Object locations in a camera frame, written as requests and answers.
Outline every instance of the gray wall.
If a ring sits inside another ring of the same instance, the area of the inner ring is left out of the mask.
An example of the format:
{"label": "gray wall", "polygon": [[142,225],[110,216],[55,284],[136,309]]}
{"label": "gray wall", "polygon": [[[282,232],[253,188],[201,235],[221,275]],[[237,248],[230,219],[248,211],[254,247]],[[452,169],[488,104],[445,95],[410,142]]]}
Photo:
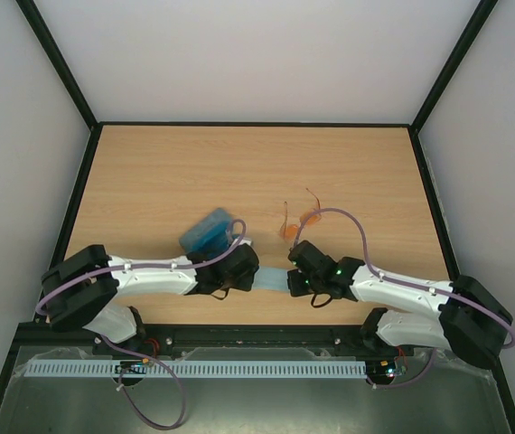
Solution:
{"label": "gray wall", "polygon": [[88,134],[16,2],[0,0],[0,369],[32,317]]}
{"label": "gray wall", "polygon": [[[421,137],[462,272],[515,321],[515,1],[499,2]],[[515,399],[515,348],[501,359]]]}
{"label": "gray wall", "polygon": [[37,0],[97,118],[410,122],[478,0]]}

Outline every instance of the wooden tabletop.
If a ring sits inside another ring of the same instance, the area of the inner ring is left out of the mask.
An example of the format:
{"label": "wooden tabletop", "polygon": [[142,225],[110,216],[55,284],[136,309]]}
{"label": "wooden tabletop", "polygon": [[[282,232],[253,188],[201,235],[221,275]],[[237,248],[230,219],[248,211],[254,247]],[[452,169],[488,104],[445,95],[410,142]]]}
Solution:
{"label": "wooden tabletop", "polygon": [[[314,205],[356,215],[372,262],[420,278],[447,278],[416,159],[404,128],[106,126],[98,142],[67,255],[104,244],[111,255],[168,259],[178,239],[217,207],[248,224],[260,264],[289,268],[278,236]],[[362,257],[352,222],[325,214],[304,237],[324,253]],[[122,297],[146,323],[361,324],[375,305],[254,289],[212,297]]]}

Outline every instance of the sunglasses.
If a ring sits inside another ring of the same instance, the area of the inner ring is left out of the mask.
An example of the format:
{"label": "sunglasses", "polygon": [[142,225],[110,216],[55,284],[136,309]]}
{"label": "sunglasses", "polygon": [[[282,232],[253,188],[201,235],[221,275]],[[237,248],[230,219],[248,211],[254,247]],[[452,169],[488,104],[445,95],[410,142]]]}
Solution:
{"label": "sunglasses", "polygon": [[[316,196],[309,188],[306,188],[307,192],[311,194],[315,198],[315,206],[312,208],[308,208],[306,212],[304,212],[300,216],[300,224],[304,224],[305,226],[312,226],[315,223],[318,223],[322,216],[320,214],[313,215],[310,219],[307,219],[308,215],[310,215],[313,211],[319,211],[321,209],[320,206],[320,199],[318,199],[318,196]],[[282,227],[279,228],[279,236],[284,241],[293,241],[295,240],[295,236],[297,235],[297,231],[300,229],[300,226],[297,224],[290,224],[288,226],[287,224],[287,202],[284,202],[284,223],[282,224]]]}

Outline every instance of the purple cable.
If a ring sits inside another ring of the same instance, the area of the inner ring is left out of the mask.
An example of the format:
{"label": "purple cable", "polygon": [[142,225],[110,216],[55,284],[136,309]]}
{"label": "purple cable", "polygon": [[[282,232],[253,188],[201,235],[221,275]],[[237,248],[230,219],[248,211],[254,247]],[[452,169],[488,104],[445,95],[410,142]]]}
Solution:
{"label": "purple cable", "polygon": [[150,355],[136,353],[135,351],[126,350],[124,348],[116,346],[111,341],[109,341],[109,339],[106,336],[104,336],[104,335],[101,335],[101,339],[103,340],[103,342],[105,342],[105,344],[109,345],[111,348],[113,348],[116,351],[119,351],[120,353],[125,353],[125,354],[129,354],[129,355],[133,355],[133,356],[139,357],[141,359],[152,360],[153,362],[157,363],[159,366],[164,368],[167,371],[167,373],[169,373],[173,377],[173,379],[175,380],[175,382],[179,386],[179,391],[180,391],[180,393],[182,395],[182,411],[179,414],[179,418],[177,418],[175,423],[173,423],[172,425],[160,425],[158,423],[155,423],[152,420],[150,420],[149,418],[147,418],[146,415],[143,414],[141,412],[141,410],[139,410],[137,408],[136,404],[133,402],[133,400],[129,396],[129,393],[127,392],[125,386],[123,385],[123,372],[119,375],[117,383],[119,384],[119,387],[120,387],[119,390],[122,391],[125,394],[127,400],[129,401],[129,404],[131,405],[131,408],[133,409],[133,411],[135,412],[137,417],[142,422],[144,422],[145,424],[149,425],[151,428],[158,429],[160,431],[169,431],[170,429],[175,429],[175,428],[179,427],[183,423],[183,418],[185,417],[185,411],[187,409],[187,395],[185,394],[185,388],[183,387],[182,381],[175,374],[173,369],[171,369],[169,366],[167,366],[167,364],[163,363],[161,360],[155,359],[154,357],[151,357]]}
{"label": "purple cable", "polygon": [[370,377],[366,377],[366,381],[369,382],[372,385],[372,387],[375,387],[376,389],[397,389],[398,387],[409,386],[410,384],[414,384],[415,382],[420,380],[422,377],[426,375],[426,373],[428,373],[428,371],[430,371],[430,368],[432,368],[432,366],[435,364],[435,358],[436,349],[433,348],[432,353],[430,354],[430,359],[428,360],[428,363],[426,364],[424,369],[420,371],[420,374],[418,374],[413,379],[408,380],[407,382],[399,382],[396,384],[376,384],[370,379]]}
{"label": "purple cable", "polygon": [[[339,214],[345,215],[346,217],[348,217],[350,220],[352,220],[356,224],[356,226],[358,227],[358,230],[360,231],[360,235],[362,237],[362,248],[363,248],[363,252],[364,252],[364,261],[366,262],[366,266],[368,267],[368,270],[374,276],[376,276],[377,278],[380,278],[382,280],[385,280],[387,282],[394,283],[396,285],[401,285],[401,286],[404,286],[407,288],[420,289],[425,292],[430,292],[430,287],[428,287],[426,285],[419,285],[419,284],[413,283],[413,282],[406,282],[405,280],[401,280],[399,278],[391,278],[389,276],[384,275],[384,273],[382,273],[382,275],[380,275],[379,272],[374,268],[374,266],[372,265],[372,263],[370,261],[370,254],[368,253],[368,242],[366,240],[366,232],[364,231],[364,228],[362,227],[361,223],[358,221],[358,219],[356,217],[354,217],[347,211],[341,210],[340,208],[322,208],[321,210],[315,210],[315,211],[311,212],[310,214],[308,214],[308,216],[302,221],[302,224],[300,225],[299,229],[297,230],[297,234],[295,235],[295,240],[294,240],[294,247],[297,246],[297,243],[300,240],[300,234],[302,233],[302,230],[304,229],[307,221],[310,220],[315,215],[321,214],[323,212],[337,212]],[[438,295],[441,295],[441,296],[447,296],[449,298],[453,298],[454,300],[460,301],[461,303],[464,303],[464,304],[478,310],[479,312],[482,312],[483,314],[485,314],[492,320],[496,321],[502,327],[504,327],[504,329],[510,335],[510,342],[508,342],[507,344],[504,344],[502,346],[502,348],[512,348],[515,345],[514,329],[512,328],[512,326],[509,323],[507,323],[500,316],[496,315],[494,312],[491,312],[486,307],[481,306],[478,303],[475,303],[472,300],[469,300],[468,298],[463,297],[459,294],[455,294],[454,292],[435,288],[435,293]]]}
{"label": "purple cable", "polygon": [[[235,219],[232,220],[229,223],[228,229],[226,230],[226,233],[231,233],[233,230],[233,226],[239,223],[241,224],[241,233],[239,236],[233,241],[233,243],[229,246],[229,249],[221,253],[219,256],[206,260],[205,262],[200,262],[199,264],[187,264],[187,265],[177,265],[175,269],[200,269],[203,267],[208,267],[212,264],[215,264],[216,262],[219,262],[220,260],[224,259],[226,256],[228,256],[232,251],[234,251],[240,243],[243,241],[243,238],[246,236],[246,223],[241,219]],[[131,265],[131,269],[170,269],[172,267],[171,264],[155,264],[155,263],[147,263],[147,262],[141,262]],[[51,291],[48,295],[41,298],[41,301],[37,304],[35,307],[35,311],[39,315],[47,316],[47,312],[43,309],[44,306],[47,304],[47,302],[53,300],[55,297],[57,297],[60,293],[66,291],[69,288],[74,287],[75,285],[78,285],[79,283],[88,280],[90,278],[95,278],[96,276],[100,276],[102,274],[112,273],[114,271],[121,271],[125,269],[124,265],[116,265],[113,267],[105,267],[103,269],[95,269],[93,271],[90,271],[88,273],[83,274],[82,276],[78,276],[77,278],[74,278],[73,280],[68,281],[67,283],[62,284],[60,287],[54,289]]]}

